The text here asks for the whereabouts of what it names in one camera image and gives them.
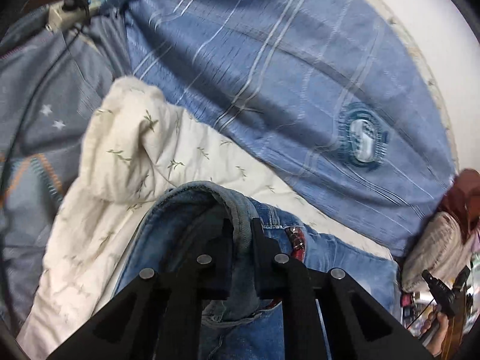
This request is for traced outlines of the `right hand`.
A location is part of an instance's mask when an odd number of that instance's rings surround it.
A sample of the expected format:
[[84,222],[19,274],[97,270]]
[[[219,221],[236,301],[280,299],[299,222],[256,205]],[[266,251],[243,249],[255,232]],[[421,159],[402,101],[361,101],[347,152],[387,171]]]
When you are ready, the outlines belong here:
[[433,335],[430,340],[430,343],[425,347],[434,357],[439,356],[442,353],[442,346],[445,340],[445,337],[448,333],[449,320],[448,317],[442,312],[438,311],[436,306],[428,315],[427,319],[421,327],[421,334],[427,332],[433,322],[437,321],[439,323],[439,329]]

